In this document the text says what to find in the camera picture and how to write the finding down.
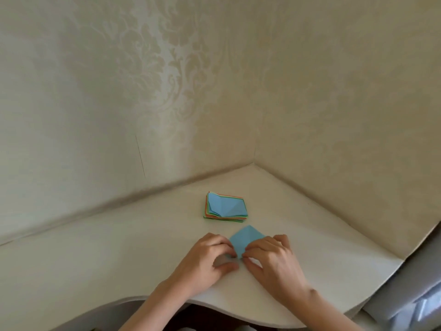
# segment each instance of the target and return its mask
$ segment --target damask wallpaper pattern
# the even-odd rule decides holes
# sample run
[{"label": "damask wallpaper pattern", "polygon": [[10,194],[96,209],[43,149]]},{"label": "damask wallpaper pattern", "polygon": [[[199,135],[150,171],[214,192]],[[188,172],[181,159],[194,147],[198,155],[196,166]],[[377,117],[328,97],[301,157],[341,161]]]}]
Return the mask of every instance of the damask wallpaper pattern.
[{"label": "damask wallpaper pattern", "polygon": [[405,258],[441,218],[441,1],[285,12],[255,160]]},{"label": "damask wallpaper pattern", "polygon": [[441,213],[440,19],[439,0],[0,0],[0,243],[255,160],[406,257]]}]

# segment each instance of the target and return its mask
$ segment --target colorful paper stack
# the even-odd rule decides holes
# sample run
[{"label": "colorful paper stack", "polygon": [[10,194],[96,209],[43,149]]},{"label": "colorful paper stack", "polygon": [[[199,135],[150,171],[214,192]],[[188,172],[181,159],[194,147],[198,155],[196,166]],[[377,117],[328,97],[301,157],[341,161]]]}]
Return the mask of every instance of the colorful paper stack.
[{"label": "colorful paper stack", "polygon": [[243,222],[248,218],[248,212],[243,198],[208,192],[204,217],[222,221]]}]

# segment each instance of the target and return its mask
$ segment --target person's right hand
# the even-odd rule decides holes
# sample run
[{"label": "person's right hand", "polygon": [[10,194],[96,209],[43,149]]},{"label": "person's right hand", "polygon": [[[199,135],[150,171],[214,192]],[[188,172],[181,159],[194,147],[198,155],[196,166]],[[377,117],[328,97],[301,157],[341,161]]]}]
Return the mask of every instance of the person's right hand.
[{"label": "person's right hand", "polygon": [[[257,239],[245,248],[242,256],[245,266],[257,281],[288,309],[307,299],[311,286],[291,251],[286,235]],[[258,260],[262,267],[249,258]]]}]

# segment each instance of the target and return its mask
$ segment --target hand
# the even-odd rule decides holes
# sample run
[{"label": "hand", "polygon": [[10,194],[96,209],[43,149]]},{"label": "hand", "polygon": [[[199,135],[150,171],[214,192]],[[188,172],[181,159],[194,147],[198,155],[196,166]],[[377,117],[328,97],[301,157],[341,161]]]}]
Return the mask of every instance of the hand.
[{"label": "hand", "polygon": [[[255,240],[245,248],[242,256],[243,263],[257,281],[288,309],[292,304],[308,297],[311,286],[291,251],[286,235]],[[262,267],[249,258],[258,260]]]},{"label": "hand", "polygon": [[199,239],[166,280],[179,288],[187,299],[207,290],[227,273],[239,269],[235,262],[214,267],[214,260],[223,254],[237,257],[231,242],[221,235],[206,234]]}]

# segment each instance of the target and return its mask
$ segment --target forearm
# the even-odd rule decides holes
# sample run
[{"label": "forearm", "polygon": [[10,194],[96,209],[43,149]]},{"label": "forearm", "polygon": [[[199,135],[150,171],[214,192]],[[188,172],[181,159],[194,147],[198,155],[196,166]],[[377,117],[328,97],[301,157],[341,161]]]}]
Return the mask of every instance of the forearm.
[{"label": "forearm", "polygon": [[178,287],[162,282],[119,331],[160,331],[186,299]]},{"label": "forearm", "polygon": [[361,331],[316,290],[310,290],[301,300],[291,302],[288,309],[313,331]]}]

